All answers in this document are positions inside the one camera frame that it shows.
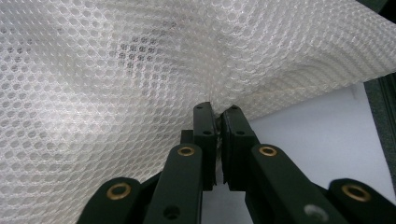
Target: honeycomb pattern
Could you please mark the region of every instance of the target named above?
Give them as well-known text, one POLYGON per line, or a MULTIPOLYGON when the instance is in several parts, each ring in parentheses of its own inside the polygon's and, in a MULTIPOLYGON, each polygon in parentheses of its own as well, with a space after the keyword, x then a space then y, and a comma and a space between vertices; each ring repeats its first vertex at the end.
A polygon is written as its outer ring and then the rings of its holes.
POLYGON ((159 172, 191 109, 256 118, 396 70, 353 0, 0 0, 0 223, 73 223, 159 172))

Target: white mesh fabric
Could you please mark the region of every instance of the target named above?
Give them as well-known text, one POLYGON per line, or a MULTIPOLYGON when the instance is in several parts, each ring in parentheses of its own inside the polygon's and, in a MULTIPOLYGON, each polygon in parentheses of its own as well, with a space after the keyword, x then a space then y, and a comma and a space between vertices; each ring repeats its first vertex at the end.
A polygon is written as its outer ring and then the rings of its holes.
POLYGON ((70 223, 159 172, 192 107, 255 118, 395 71, 353 0, 0 0, 0 223, 70 223))

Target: white cloth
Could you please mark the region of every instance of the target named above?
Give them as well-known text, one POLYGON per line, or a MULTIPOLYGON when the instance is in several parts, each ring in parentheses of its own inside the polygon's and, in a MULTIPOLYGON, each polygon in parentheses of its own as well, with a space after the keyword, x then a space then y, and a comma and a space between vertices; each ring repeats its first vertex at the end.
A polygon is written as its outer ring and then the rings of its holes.
POLYGON ((192 107, 256 118, 395 71, 353 0, 0 0, 0 222, 70 223, 163 167, 192 107))

